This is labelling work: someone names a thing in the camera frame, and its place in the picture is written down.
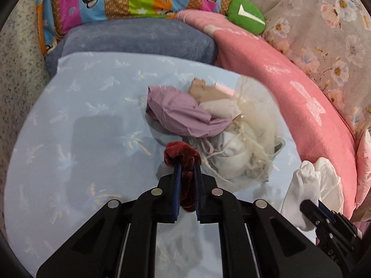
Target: pink blanket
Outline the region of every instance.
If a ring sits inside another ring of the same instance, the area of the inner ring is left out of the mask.
[[[183,10],[176,18],[211,36],[218,45],[216,66],[254,77],[276,97],[302,160],[331,161],[341,177],[344,215],[355,209],[357,170],[352,132],[321,90],[264,39],[223,15]]]

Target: light blue tablecloth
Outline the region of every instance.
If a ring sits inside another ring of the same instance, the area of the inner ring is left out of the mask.
[[[111,198],[129,201],[171,172],[163,151],[179,136],[145,115],[148,85],[186,90],[194,77],[234,88],[238,74],[155,55],[75,53],[30,112],[14,148],[5,193],[10,246],[36,275],[39,266]],[[266,90],[252,81],[262,95]],[[301,162],[280,117],[286,145],[268,183],[236,193],[280,210]],[[314,232],[308,234],[312,239]],[[218,226],[181,210],[158,227],[156,277],[222,277]]]

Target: green pillow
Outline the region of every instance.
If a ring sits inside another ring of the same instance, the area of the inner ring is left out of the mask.
[[[261,34],[265,18],[258,7],[248,0],[233,0],[227,11],[227,19],[252,34]]]

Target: gray blue cushion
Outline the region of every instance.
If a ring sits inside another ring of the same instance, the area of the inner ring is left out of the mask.
[[[95,22],[71,29],[45,58],[50,75],[55,75],[60,57],[84,51],[158,54],[213,64],[217,46],[208,35],[175,19]]]

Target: star print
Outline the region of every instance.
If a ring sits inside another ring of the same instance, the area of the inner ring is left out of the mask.
[[[146,10],[146,9],[144,9],[143,7],[142,7],[142,8],[139,8],[139,9],[137,9],[137,11],[138,11],[138,14],[146,14],[146,13],[147,13],[147,10]]]

